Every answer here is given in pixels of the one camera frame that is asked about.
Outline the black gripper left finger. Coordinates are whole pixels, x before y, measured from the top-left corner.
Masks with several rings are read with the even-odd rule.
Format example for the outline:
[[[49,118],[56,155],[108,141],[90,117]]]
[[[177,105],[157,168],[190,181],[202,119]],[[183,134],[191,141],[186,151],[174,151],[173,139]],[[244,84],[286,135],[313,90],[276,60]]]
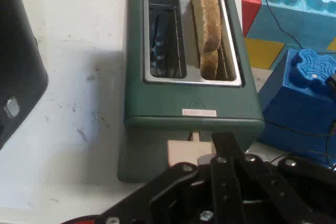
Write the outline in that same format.
[[[69,223],[243,223],[235,172],[243,153],[232,132],[212,140],[217,153],[209,162],[177,163],[102,214]]]

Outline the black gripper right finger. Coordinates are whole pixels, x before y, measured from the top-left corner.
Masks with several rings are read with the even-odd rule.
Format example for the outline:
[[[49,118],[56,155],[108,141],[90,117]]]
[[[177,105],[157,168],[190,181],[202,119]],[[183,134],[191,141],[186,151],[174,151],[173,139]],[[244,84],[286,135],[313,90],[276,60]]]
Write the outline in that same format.
[[[277,165],[224,134],[226,223],[335,223],[335,173],[288,155]]]

